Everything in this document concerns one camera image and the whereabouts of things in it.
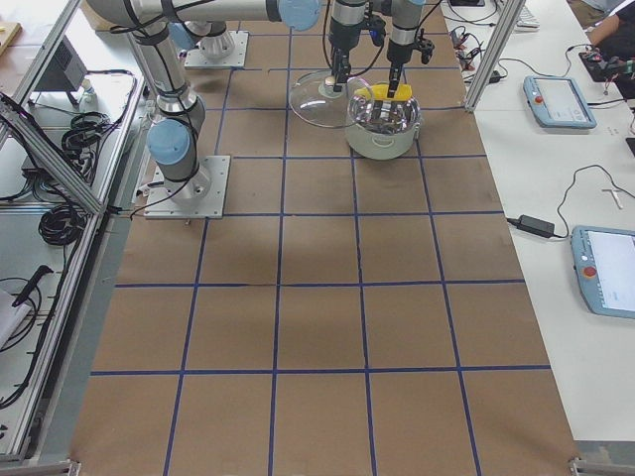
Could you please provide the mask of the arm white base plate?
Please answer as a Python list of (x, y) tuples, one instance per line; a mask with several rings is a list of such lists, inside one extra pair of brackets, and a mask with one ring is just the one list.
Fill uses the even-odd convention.
[(215, 37), (204, 37), (188, 51), (186, 69), (242, 68), (245, 65), (249, 33), (225, 31)]
[(197, 174), (182, 188), (181, 183), (165, 180), (155, 166), (153, 180), (163, 184), (149, 189), (143, 215), (149, 219), (221, 218), (229, 169), (229, 156), (203, 157)]

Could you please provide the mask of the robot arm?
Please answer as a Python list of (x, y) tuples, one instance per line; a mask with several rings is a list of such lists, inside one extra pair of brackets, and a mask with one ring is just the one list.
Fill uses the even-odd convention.
[(209, 193), (212, 178), (197, 154), (205, 120), (201, 98), (193, 92), (170, 38), (173, 25), (192, 40), (223, 37), (229, 21), (283, 23), (305, 31), (318, 21), (319, 1), (92, 1), (90, 7), (111, 23), (112, 34), (135, 43), (134, 56), (156, 89), (163, 117), (150, 129), (148, 150), (162, 172), (168, 199), (194, 204)]
[(403, 66), (411, 58), (416, 46), (417, 31), (426, 0), (374, 1), (373, 11), (389, 17), (392, 22), (387, 59), (390, 73), (387, 97), (393, 98), (400, 85)]

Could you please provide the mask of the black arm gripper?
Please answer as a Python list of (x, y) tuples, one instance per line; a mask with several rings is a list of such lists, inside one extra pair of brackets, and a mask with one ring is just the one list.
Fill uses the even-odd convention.
[(394, 98), (395, 94), (399, 88), (402, 72), (403, 72), (404, 63), (398, 60), (392, 60), (390, 64), (389, 71), (389, 83), (387, 96), (389, 98)]
[(349, 51), (331, 46), (330, 68), (334, 80), (333, 91), (335, 93), (341, 93), (343, 85), (348, 81), (351, 71)]

